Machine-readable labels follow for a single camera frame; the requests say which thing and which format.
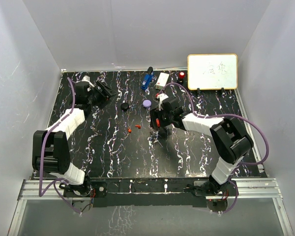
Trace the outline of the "orange earbud case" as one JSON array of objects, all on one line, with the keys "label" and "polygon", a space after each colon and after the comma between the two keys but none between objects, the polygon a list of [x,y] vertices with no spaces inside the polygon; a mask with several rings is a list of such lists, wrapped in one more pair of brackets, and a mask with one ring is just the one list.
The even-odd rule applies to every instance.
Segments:
[{"label": "orange earbud case", "polygon": [[155,121],[156,121],[157,127],[160,127],[159,119],[157,118]]}]

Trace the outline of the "black earbud case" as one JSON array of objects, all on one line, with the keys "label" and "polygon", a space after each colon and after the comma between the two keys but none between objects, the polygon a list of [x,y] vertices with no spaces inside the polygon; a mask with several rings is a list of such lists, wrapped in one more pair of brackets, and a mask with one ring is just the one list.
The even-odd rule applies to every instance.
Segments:
[{"label": "black earbud case", "polygon": [[130,105],[129,105],[128,103],[124,102],[124,103],[122,103],[122,104],[120,105],[120,108],[121,108],[122,111],[125,112],[125,111],[128,111],[128,110],[129,110]]}]

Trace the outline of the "purple earbud case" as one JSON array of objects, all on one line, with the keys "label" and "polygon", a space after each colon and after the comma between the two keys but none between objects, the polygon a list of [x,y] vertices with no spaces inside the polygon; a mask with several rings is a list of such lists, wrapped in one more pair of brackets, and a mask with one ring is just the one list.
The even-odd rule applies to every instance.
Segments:
[{"label": "purple earbud case", "polygon": [[152,102],[150,100],[144,100],[142,105],[145,107],[145,108],[150,108],[151,105],[152,105]]}]

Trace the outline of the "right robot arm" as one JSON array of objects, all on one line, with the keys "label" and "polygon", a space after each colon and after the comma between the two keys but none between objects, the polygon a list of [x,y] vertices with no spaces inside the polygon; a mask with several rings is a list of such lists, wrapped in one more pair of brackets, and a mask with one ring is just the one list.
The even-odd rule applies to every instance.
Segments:
[{"label": "right robot arm", "polygon": [[178,100],[165,94],[157,95],[158,107],[150,110],[150,126],[154,130],[173,125],[175,128],[194,131],[213,138],[219,159],[208,181],[198,186],[199,191],[221,195],[240,161],[253,148],[252,138],[236,118],[205,118],[187,112]]}]

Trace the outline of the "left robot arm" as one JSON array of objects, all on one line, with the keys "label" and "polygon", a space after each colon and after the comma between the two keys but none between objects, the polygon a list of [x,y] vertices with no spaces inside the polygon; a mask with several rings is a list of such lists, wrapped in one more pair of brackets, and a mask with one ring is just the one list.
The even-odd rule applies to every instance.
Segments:
[{"label": "left robot arm", "polygon": [[39,171],[40,180],[44,172],[49,173],[74,185],[79,195],[87,196],[92,184],[85,180],[85,172],[71,162],[68,139],[86,121],[93,106],[103,107],[116,92],[101,81],[93,84],[88,80],[69,80],[69,84],[73,95],[71,108],[53,125],[33,135],[32,167]]}]

